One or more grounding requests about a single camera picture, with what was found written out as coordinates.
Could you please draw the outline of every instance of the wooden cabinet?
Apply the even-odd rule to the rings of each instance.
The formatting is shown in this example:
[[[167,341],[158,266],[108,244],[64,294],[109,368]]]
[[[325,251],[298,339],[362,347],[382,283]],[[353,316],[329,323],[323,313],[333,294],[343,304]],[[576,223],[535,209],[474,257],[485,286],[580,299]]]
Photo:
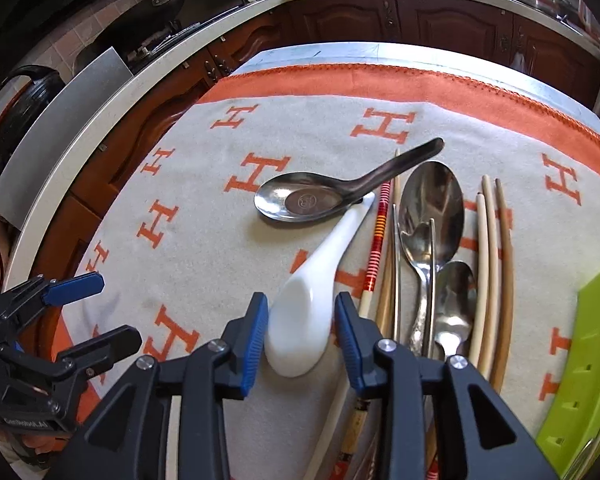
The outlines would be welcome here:
[[[102,141],[71,191],[101,217],[169,128],[221,77],[200,50],[142,97]]]
[[[512,14],[470,0],[397,0],[402,42],[509,64]]]
[[[68,193],[46,230],[31,275],[43,274],[47,279],[57,280],[74,276],[101,221],[91,208]],[[27,327],[20,337],[25,351],[50,358],[60,310],[48,308],[36,323]]]
[[[400,41],[395,0],[296,0],[288,7],[301,44]]]
[[[263,50],[296,44],[286,7],[277,7],[222,35],[207,47],[222,75]]]
[[[536,22],[514,17],[514,49],[525,73],[592,109],[600,90],[600,61],[582,47]]]

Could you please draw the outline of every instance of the orange blanket border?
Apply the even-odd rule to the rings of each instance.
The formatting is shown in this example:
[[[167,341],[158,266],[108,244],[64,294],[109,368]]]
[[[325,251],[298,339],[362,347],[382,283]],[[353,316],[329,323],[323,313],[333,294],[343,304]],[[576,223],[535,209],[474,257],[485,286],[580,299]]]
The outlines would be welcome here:
[[[600,175],[600,135],[594,130],[529,97],[467,76],[391,65],[293,65],[225,77],[198,102],[320,95],[429,102],[540,140]],[[514,105],[503,106],[503,99]]]

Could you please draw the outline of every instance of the metal soup spoon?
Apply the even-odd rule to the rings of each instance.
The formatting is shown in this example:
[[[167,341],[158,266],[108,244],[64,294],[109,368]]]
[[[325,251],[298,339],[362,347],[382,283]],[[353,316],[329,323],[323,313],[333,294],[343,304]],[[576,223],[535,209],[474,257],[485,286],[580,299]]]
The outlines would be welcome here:
[[[464,262],[449,262],[438,271],[437,279],[435,341],[446,361],[471,335],[477,291],[474,274]]]
[[[264,216],[281,222],[326,218],[362,199],[383,182],[436,156],[444,145],[439,137],[430,140],[355,180],[306,172],[282,174],[260,186],[254,203]]]
[[[417,354],[422,354],[427,303],[432,303],[427,302],[432,266],[430,218],[435,220],[436,261],[433,264],[440,268],[451,260],[460,246],[464,201],[455,175],[444,164],[434,160],[421,164],[411,173],[402,191],[398,213],[400,242],[420,279],[417,312],[410,335],[410,348]]]

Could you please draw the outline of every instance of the countertop edge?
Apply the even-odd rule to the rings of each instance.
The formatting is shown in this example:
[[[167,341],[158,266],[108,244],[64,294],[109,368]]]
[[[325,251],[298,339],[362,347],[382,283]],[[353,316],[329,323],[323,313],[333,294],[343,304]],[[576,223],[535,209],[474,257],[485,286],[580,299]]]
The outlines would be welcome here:
[[[281,4],[294,0],[259,0],[220,18],[168,50],[126,83],[85,124],[50,174],[25,220],[6,270],[5,290],[29,278],[38,248],[65,194],[91,153],[113,126],[153,86],[190,56],[226,32]],[[600,50],[577,32],[514,0],[472,0],[509,10],[568,38],[600,59]]]

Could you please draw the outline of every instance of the screw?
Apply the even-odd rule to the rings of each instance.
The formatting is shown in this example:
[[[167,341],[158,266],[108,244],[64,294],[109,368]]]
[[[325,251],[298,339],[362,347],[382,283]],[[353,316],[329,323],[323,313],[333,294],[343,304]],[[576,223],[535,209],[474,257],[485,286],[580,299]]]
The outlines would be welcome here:
[[[56,415],[60,412],[60,404],[58,404],[55,400],[49,400],[48,405],[51,411]]]
[[[212,352],[224,352],[227,348],[229,348],[229,345],[222,341],[222,339],[212,339],[209,341],[206,347]]]
[[[398,347],[393,339],[381,339],[376,344],[383,352],[393,352]]]
[[[150,355],[141,355],[138,359],[136,359],[136,366],[141,370],[149,370],[153,368],[155,364],[155,359]]]
[[[462,370],[464,368],[467,368],[469,363],[461,355],[452,355],[449,358],[449,364],[452,365],[452,367],[456,370]]]

